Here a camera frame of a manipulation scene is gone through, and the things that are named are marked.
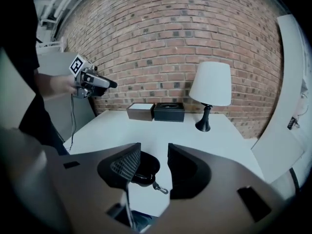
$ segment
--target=lamp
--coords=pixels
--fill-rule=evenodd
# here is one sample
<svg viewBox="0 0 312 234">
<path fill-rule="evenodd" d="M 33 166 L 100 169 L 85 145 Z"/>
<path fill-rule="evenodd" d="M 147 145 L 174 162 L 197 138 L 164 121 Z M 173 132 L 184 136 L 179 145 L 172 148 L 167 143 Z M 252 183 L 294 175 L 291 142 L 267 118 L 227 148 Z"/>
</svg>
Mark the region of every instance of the lamp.
<svg viewBox="0 0 312 234">
<path fill-rule="evenodd" d="M 205 106 L 203 118 L 196 123 L 196 128 L 208 132 L 210 130 L 208 116 L 211 108 L 230 105 L 231 95 L 230 66 L 221 62 L 202 62 L 198 66 L 190 91 L 190 97 Z"/>
</svg>

